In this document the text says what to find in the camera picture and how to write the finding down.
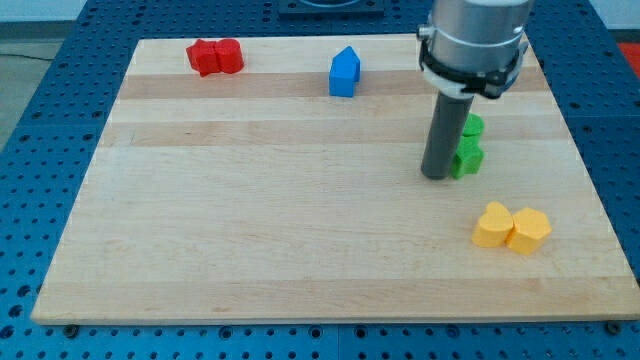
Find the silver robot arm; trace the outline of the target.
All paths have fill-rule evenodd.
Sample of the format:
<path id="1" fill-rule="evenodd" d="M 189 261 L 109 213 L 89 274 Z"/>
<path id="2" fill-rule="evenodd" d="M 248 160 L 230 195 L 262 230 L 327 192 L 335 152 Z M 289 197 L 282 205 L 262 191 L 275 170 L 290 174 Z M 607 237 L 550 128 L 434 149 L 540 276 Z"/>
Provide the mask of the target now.
<path id="1" fill-rule="evenodd" d="M 418 26 L 425 80 L 448 97 L 497 99 L 520 74 L 532 0 L 435 0 Z"/>

